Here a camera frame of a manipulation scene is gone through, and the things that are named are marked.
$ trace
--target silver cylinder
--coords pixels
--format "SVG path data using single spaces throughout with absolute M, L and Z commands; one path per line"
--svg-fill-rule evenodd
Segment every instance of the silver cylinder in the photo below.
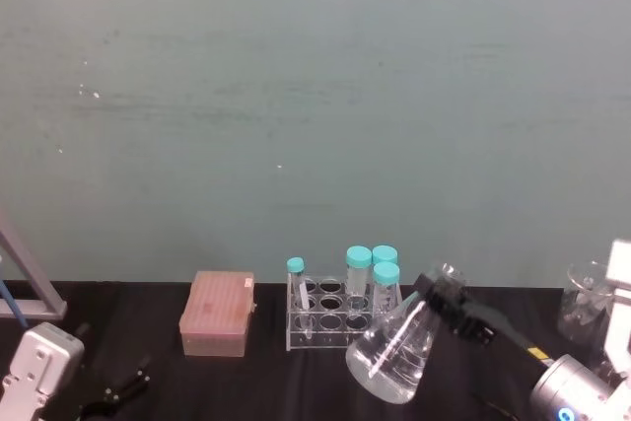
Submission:
M 597 415 L 612 393 L 605 382 L 564 355 L 534 386 L 530 403 L 546 420 L 587 421 Z

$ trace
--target rack hole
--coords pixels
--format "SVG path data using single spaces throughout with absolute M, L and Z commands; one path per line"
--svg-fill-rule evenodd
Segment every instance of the rack hole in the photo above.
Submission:
M 342 284 L 339 281 L 332 279 L 322 280 L 319 283 L 319 288 L 324 293 L 337 293 L 342 289 Z
M 368 307 L 368 298 L 364 296 L 350 296 L 348 298 L 348 309 L 351 311 L 362 311 Z
M 353 330 L 364 330 L 368 327 L 368 319 L 365 316 L 350 316 L 346 319 L 346 325 Z
M 307 286 L 307 293 L 311 293 L 316 288 L 316 282 L 314 280 L 305 280 L 305 285 Z
M 342 319 L 335 315 L 326 315 L 320 318 L 319 325 L 324 330 L 335 330 L 342 325 Z
M 308 299 L 309 299 L 309 309 L 312 310 L 316 306 L 316 298 L 314 298 L 313 296 L 309 296 Z M 294 299 L 294 306 L 296 307 L 297 310 L 304 311 L 300 298 Z
M 294 325 L 298 330 L 313 329 L 316 319 L 313 316 L 298 316 L 294 319 Z
M 336 296 L 325 296 L 319 300 L 320 305 L 327 311 L 339 310 L 342 306 L 342 300 Z

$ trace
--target blue cable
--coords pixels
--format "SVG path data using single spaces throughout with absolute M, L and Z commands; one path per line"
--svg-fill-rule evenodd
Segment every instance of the blue cable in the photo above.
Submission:
M 9 288 L 7 288 L 7 285 L 4 283 L 4 280 L 2 278 L 0 278 L 0 296 L 2 296 L 4 301 L 7 302 L 7 305 L 9 305 L 9 308 L 13 312 L 13 316 L 16 317 L 20 325 L 24 329 L 28 329 L 29 323 L 27 322 L 27 319 L 22 314 L 22 311 L 20 311 L 20 307 L 18 306 L 18 303 L 16 303 L 16 300 L 13 299 L 13 296 L 11 295 Z

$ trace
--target teal cap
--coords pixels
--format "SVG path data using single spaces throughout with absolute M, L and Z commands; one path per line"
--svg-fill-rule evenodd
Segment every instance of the teal cap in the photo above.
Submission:
M 290 273 L 300 273 L 305 269 L 305 261 L 299 256 L 287 260 L 287 271 Z
M 373 262 L 373 254 L 364 246 L 351 246 L 346 250 L 346 264 L 353 268 L 368 268 Z
M 390 261 L 381 261 L 375 265 L 373 275 L 375 281 L 380 285 L 394 285 L 395 283 L 398 283 L 398 265 Z
M 389 261 L 398 264 L 398 252 L 393 246 L 376 246 L 373 248 L 373 263 Z

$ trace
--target erlenmeyer flask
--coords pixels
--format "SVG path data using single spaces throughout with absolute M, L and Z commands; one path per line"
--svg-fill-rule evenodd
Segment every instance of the erlenmeyer flask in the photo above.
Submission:
M 449 265 L 430 273 L 437 285 L 459 291 L 461 274 Z M 390 403 L 406 403 L 416 392 L 440 319 L 418 292 L 377 317 L 346 351 L 353 377 L 370 393 Z

